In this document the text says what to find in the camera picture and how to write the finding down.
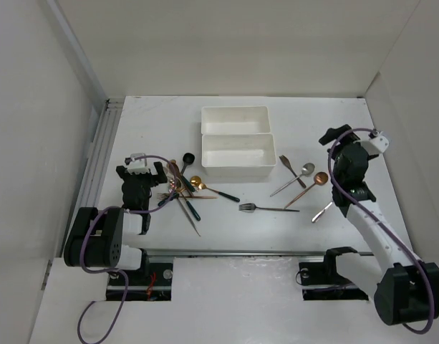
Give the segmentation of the brown fork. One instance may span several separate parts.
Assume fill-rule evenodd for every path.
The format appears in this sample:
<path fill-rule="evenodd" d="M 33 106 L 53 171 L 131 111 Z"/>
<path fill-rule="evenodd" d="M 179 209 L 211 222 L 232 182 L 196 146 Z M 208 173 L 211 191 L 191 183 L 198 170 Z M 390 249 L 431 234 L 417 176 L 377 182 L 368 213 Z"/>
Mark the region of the brown fork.
<path fill-rule="evenodd" d="M 292 168 L 289 159 L 285 155 L 280 155 L 279 159 L 283 163 L 283 165 L 291 171 L 291 173 L 294 176 L 294 180 L 297 181 L 302 188 L 306 188 L 307 185 L 303 181 L 300 181 L 300 177 L 296 174 L 296 172 Z"/>

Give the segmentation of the aluminium rail front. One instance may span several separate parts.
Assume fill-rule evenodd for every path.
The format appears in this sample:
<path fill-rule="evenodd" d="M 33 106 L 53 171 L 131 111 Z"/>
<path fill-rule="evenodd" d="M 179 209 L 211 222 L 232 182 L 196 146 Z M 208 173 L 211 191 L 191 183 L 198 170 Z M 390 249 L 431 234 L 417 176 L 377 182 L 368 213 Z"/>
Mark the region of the aluminium rail front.
<path fill-rule="evenodd" d="M 146 249 L 153 257 L 320 257 L 325 251 L 236 251 L 197 249 Z"/>

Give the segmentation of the silver spoon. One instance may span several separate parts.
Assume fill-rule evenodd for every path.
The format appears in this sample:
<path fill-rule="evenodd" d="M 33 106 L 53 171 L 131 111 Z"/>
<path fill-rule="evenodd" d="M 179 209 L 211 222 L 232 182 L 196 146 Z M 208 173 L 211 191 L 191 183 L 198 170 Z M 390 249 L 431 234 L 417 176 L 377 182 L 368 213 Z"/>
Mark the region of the silver spoon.
<path fill-rule="evenodd" d="M 273 192 L 270 197 L 275 196 L 279 192 L 283 191 L 286 187 L 290 186 L 295 181 L 300 181 L 300 178 L 302 176 L 310 176 L 315 169 L 315 165 L 313 163 L 305 163 L 301 169 L 301 175 L 293 178 L 289 182 L 285 183 L 283 186 L 281 186 L 279 189 L 277 189 L 275 192 Z"/>

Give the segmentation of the aluminium rail left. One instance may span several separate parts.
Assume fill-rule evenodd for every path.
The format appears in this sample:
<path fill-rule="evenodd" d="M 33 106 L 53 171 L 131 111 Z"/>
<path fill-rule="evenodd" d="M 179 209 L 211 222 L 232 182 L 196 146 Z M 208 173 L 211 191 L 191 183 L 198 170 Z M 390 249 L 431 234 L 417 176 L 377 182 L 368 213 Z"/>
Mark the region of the aluminium rail left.
<path fill-rule="evenodd" d="M 60 257 L 63 255 L 67 237 L 79 208 L 98 204 L 123 104 L 123 98 L 110 98 L 103 105 L 97 127 L 92 132 L 94 134 L 93 140 L 86 150 L 86 165 L 80 174 L 82 178 L 76 198 L 72 203 L 72 211 L 59 249 Z"/>

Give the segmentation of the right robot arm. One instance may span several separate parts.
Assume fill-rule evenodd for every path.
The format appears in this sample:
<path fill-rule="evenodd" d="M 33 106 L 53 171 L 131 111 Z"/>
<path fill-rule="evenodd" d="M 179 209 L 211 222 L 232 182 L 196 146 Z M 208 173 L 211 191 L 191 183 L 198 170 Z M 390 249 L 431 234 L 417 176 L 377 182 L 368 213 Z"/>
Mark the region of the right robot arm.
<path fill-rule="evenodd" d="M 374 302 L 384 324 L 402 325 L 414 334 L 426 334 L 439 316 L 439 267 L 424 262 L 388 224 L 377 199 L 365 182 L 370 160 L 390 146 L 382 132 L 343 125 L 330 128 L 319 139 L 329 145 L 327 170 L 332 200 L 342 215 L 362 235 L 377 266 L 368 265 L 351 247 L 323 262 L 323 277 L 330 282 L 345 278 Z"/>

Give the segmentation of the copper spoon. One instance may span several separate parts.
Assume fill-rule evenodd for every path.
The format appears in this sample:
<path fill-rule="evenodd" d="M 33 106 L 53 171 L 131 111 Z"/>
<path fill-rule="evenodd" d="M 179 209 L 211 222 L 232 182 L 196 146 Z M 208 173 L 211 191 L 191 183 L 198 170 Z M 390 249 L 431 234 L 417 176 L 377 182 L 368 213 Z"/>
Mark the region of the copper spoon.
<path fill-rule="evenodd" d="M 313 178 L 313 184 L 304 189 L 299 195 L 294 197 L 287 205 L 284 206 L 284 209 L 289 208 L 293 203 L 298 201 L 301 197 L 303 197 L 307 192 L 309 192 L 315 186 L 323 186 L 329 180 L 329 176 L 325 172 L 318 172 Z"/>

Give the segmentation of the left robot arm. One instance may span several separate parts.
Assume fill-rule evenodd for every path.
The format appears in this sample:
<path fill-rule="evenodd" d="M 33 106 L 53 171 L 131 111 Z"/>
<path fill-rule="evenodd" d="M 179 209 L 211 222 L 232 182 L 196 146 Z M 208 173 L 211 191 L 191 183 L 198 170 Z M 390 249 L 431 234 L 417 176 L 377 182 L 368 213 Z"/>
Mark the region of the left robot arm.
<path fill-rule="evenodd" d="M 122 179 L 122 206 L 99 211 L 82 207 L 77 212 L 64 246 L 64 263 L 69 267 L 101 268 L 108 272 L 125 270 L 134 284 L 146 282 L 150 266 L 143 249 L 122 243 L 125 234 L 145 235 L 150 226 L 149 212 L 152 188 L 168 182 L 161 162 L 155 162 L 156 173 L 144 163 L 118 166 Z"/>

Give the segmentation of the dark grey fork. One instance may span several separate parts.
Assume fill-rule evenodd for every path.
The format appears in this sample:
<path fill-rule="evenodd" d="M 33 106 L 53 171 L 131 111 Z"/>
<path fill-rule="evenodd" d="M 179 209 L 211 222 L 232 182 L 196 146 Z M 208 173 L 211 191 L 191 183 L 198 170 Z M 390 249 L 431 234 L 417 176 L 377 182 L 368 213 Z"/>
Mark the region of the dark grey fork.
<path fill-rule="evenodd" d="M 299 210 L 296 209 L 283 209 L 283 208 L 269 208 L 269 207 L 260 207 L 257 206 L 254 203 L 247 203 L 247 204 L 239 204 L 238 205 L 239 211 L 247 211 L 247 212 L 254 212 L 255 210 L 262 210 L 262 211 L 283 211 L 283 212 L 299 212 Z"/>

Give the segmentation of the white container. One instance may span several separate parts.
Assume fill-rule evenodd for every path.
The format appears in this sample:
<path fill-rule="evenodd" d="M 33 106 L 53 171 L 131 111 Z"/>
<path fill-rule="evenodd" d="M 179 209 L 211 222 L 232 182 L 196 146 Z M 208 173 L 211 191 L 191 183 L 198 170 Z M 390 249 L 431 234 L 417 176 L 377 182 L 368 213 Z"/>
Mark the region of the white container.
<path fill-rule="evenodd" d="M 266 106 L 220 106 L 201 109 L 203 135 L 253 135 L 270 133 Z"/>
<path fill-rule="evenodd" d="M 274 137 L 270 133 L 203 135 L 201 164 L 212 177 L 267 177 L 276 166 Z"/>

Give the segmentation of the long silver fork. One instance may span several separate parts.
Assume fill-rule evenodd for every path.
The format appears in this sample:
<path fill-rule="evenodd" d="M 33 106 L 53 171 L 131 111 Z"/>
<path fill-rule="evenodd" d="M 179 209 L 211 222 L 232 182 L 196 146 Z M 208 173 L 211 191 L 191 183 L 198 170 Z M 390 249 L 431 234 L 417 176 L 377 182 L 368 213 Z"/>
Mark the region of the long silver fork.
<path fill-rule="evenodd" d="M 173 193 L 175 193 L 175 194 L 178 194 L 178 193 L 176 192 L 176 181 L 175 181 L 175 179 L 171 179 L 171 180 L 169 181 L 169 185 L 170 185 L 170 192 L 173 192 Z M 183 213 L 185 214 L 187 220 L 189 221 L 190 225 L 194 228 L 196 234 L 200 237 L 201 235 L 200 235 L 200 233 L 198 232 L 198 230 L 197 230 L 197 228 L 196 228 L 196 225 L 195 225 L 194 221 L 193 221 L 192 218 L 190 217 L 190 214 L 189 214 L 188 210 L 184 207 L 182 201 L 181 201 L 179 198 L 177 198 L 177 202 L 178 202 L 180 208 L 182 209 Z"/>

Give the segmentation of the rose gold fork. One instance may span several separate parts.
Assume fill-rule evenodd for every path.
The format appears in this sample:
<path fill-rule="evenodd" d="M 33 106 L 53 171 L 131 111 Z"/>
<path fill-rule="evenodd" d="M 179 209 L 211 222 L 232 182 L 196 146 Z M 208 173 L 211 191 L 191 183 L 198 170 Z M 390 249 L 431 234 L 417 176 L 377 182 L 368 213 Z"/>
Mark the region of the rose gold fork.
<path fill-rule="evenodd" d="M 157 198 L 162 200 L 162 199 L 168 199 L 170 196 L 169 193 L 158 193 L 157 194 Z M 177 199 L 177 198 L 185 198 L 185 199 L 216 199 L 215 196 L 189 196 L 189 195 L 180 195 L 179 193 L 174 193 L 173 194 L 173 198 Z"/>

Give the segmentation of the near white container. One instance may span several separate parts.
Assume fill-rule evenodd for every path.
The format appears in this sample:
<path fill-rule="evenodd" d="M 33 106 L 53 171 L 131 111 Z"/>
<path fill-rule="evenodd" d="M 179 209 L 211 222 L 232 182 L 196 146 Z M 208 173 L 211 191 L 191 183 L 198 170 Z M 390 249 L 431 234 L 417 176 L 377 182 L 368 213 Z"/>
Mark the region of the near white container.
<path fill-rule="evenodd" d="M 274 137 L 270 133 L 203 135 L 201 164 L 212 177 L 267 177 L 276 166 Z"/>

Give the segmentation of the aluminium rail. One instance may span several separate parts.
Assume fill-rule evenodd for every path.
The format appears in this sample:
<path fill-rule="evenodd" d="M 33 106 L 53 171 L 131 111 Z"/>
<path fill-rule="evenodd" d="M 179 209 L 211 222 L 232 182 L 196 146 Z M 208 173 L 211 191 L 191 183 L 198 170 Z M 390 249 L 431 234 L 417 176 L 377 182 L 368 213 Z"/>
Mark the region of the aluminium rail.
<path fill-rule="evenodd" d="M 80 174 L 82 178 L 76 198 L 72 203 L 72 211 L 59 249 L 60 257 L 63 255 L 67 237 L 79 208 L 98 204 L 123 104 L 123 98 L 110 98 L 103 105 L 97 127 L 92 132 L 94 134 L 93 140 L 86 150 L 86 165 Z"/>
<path fill-rule="evenodd" d="M 197 249 L 146 249 L 153 257 L 320 257 L 325 251 L 236 251 Z"/>

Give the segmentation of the black spoon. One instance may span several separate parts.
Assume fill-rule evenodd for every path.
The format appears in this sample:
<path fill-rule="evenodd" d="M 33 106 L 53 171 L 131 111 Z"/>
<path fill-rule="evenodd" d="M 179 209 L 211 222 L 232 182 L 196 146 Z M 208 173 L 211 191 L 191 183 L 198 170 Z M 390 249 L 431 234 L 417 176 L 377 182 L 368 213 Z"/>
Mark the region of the black spoon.
<path fill-rule="evenodd" d="M 182 159 L 183 166 L 182 166 L 180 173 L 179 173 L 181 178 L 183 178 L 183 174 L 184 174 L 186 168 L 191 166 L 194 163 L 194 161 L 195 161 L 195 156 L 192 153 L 185 153 L 183 155 L 183 159 Z"/>

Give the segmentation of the far white container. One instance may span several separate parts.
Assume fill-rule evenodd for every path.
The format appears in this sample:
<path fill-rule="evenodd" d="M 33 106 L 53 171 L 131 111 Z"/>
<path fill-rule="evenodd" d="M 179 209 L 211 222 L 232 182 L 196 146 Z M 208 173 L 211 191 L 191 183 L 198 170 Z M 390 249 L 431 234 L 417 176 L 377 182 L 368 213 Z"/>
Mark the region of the far white container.
<path fill-rule="evenodd" d="M 270 133 L 266 106 L 220 106 L 201 109 L 203 135 L 253 135 Z"/>

